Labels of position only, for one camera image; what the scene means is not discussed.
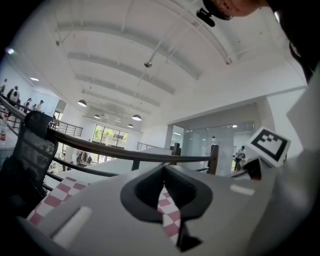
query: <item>ceiling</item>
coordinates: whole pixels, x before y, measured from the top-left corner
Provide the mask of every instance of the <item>ceiling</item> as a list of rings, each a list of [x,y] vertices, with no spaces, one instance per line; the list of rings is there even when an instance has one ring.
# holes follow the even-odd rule
[[[77,83],[75,92],[63,97],[74,103],[76,95],[90,108],[147,119],[167,98],[196,90],[199,79],[213,69],[285,47],[287,39],[269,9],[250,18],[215,19],[216,26],[210,28],[195,15],[201,3],[55,1],[48,29]],[[146,68],[153,54],[152,67]],[[62,91],[58,83],[51,85]]]

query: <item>pink and white checkered fabric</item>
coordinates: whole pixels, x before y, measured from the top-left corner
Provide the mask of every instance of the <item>pink and white checkered fabric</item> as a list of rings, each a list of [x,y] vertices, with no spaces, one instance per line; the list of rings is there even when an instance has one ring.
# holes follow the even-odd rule
[[[67,201],[79,191],[83,190],[90,183],[66,177],[54,188],[29,214],[27,220],[37,226],[41,220],[54,208]],[[163,229],[175,244],[178,239],[180,228],[180,211],[164,187],[159,196],[158,212],[163,217]]]

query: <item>black chair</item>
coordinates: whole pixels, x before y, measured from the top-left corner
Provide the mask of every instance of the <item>black chair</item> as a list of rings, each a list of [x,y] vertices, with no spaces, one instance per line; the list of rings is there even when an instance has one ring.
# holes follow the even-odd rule
[[[47,135],[53,118],[30,112],[21,126],[13,155],[0,171],[0,193],[16,215],[26,218],[47,195],[42,188],[47,170],[58,149],[58,141]]]

